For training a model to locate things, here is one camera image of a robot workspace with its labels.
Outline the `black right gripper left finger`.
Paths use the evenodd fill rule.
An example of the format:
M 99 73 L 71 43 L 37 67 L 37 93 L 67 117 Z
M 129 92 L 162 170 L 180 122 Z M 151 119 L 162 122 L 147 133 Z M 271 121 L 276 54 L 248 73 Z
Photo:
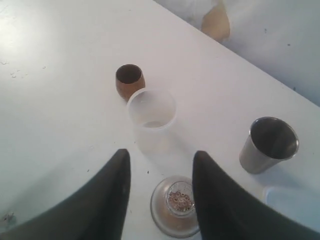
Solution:
M 2 240 L 119 240 L 131 190 L 131 159 L 118 149 L 84 186 L 4 233 Z

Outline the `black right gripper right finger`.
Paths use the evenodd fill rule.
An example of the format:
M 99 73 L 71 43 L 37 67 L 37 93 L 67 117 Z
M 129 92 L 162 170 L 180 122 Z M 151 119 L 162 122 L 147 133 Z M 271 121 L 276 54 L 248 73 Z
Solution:
M 211 156 L 193 158 L 192 191 L 204 240 L 318 240 L 320 234 L 276 212 L 234 181 Z

